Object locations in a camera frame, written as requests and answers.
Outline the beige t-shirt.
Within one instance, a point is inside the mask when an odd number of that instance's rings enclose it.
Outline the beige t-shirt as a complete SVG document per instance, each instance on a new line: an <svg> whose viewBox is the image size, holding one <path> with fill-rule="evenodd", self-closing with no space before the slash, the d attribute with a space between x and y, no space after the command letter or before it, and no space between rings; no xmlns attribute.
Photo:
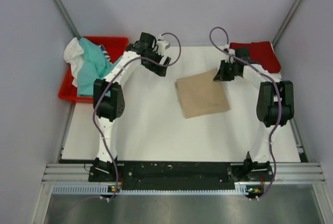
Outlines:
<svg viewBox="0 0 333 224"><path fill-rule="evenodd" d="M221 82L214 81L217 69L178 78L178 98L186 119L227 112L230 106Z"/></svg>

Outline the teal t-shirt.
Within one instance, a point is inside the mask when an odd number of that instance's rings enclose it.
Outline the teal t-shirt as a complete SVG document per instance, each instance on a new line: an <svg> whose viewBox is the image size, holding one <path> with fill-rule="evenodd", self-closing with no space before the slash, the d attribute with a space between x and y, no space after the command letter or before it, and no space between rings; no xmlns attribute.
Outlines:
<svg viewBox="0 0 333 224"><path fill-rule="evenodd" d="M120 61L129 40L126 37L87 36L79 40L84 50L84 63L78 73L77 96L92 97L96 79L103 79ZM104 58L98 45L104 45L112 64Z"/></svg>

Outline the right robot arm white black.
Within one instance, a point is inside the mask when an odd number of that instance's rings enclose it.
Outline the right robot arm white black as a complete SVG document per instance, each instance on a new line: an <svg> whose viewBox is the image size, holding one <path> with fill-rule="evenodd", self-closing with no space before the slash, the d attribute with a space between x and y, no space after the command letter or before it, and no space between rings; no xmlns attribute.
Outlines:
<svg viewBox="0 0 333 224"><path fill-rule="evenodd" d="M294 116L293 83L273 77L262 66L251 60L246 48L230 49L225 45L222 53L227 58L220 63L215 82L230 82L241 77L258 90L256 115L259 121L256 131L243 131L242 140L250 140L251 147L242 165L228 172L234 182L243 179L255 180L268 174L275 179L276 163L273 154L274 133L279 131Z"/></svg>

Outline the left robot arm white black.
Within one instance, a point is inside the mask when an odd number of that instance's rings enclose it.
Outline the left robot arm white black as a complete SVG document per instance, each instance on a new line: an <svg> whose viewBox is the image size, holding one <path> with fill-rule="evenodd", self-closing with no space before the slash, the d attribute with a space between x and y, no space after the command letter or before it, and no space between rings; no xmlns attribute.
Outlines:
<svg viewBox="0 0 333 224"><path fill-rule="evenodd" d="M99 133L99 150L94 166L106 180L114 180L118 168L113 164L117 158L115 128L116 119L125 110L123 87L132 73L143 66L154 74L165 77L171 58L164 53L170 47L163 35L154 37L141 33L139 40L129 44L118 63L102 79L96 79L93 86L93 123Z"/></svg>

